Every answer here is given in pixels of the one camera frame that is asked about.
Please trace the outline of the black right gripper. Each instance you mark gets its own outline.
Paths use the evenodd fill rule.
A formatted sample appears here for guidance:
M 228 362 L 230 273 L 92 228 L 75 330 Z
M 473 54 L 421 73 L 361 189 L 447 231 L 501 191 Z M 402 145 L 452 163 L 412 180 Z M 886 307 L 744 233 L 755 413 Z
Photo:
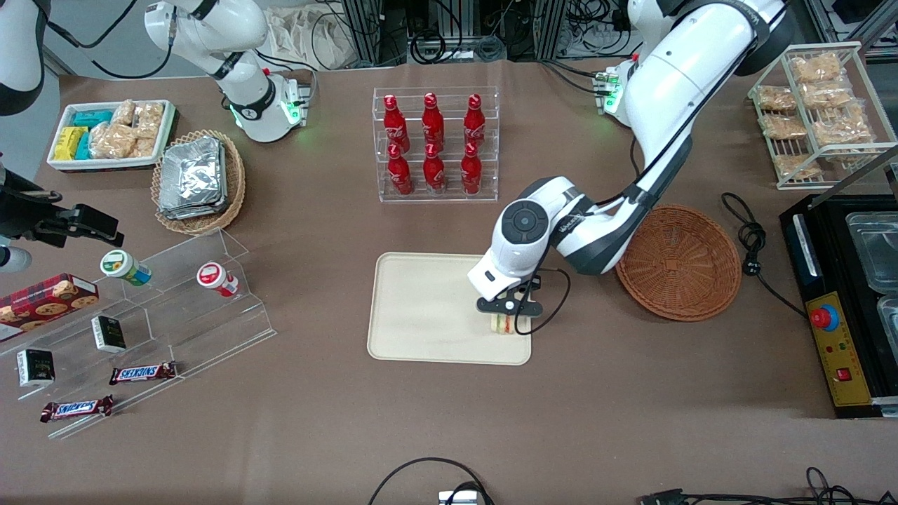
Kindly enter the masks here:
M 64 208 L 55 204 L 62 196 L 44 191 L 39 185 L 9 169 L 2 169 L 1 232 L 12 239 L 63 246 L 67 237 L 92 238 L 121 248 L 125 236 L 118 231 L 119 221 L 86 204 L 68 211 L 68 221 L 59 217 Z

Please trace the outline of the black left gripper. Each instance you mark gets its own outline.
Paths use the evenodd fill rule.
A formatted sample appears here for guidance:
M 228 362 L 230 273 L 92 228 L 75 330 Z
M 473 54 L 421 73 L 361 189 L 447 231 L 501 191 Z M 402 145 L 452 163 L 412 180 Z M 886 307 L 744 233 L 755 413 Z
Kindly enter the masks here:
M 529 276 L 525 278 L 498 276 L 492 282 L 492 288 L 496 291 L 490 302 L 504 304 L 513 299 L 529 299 L 525 295 L 526 290 L 535 291 L 542 287 L 542 276 Z

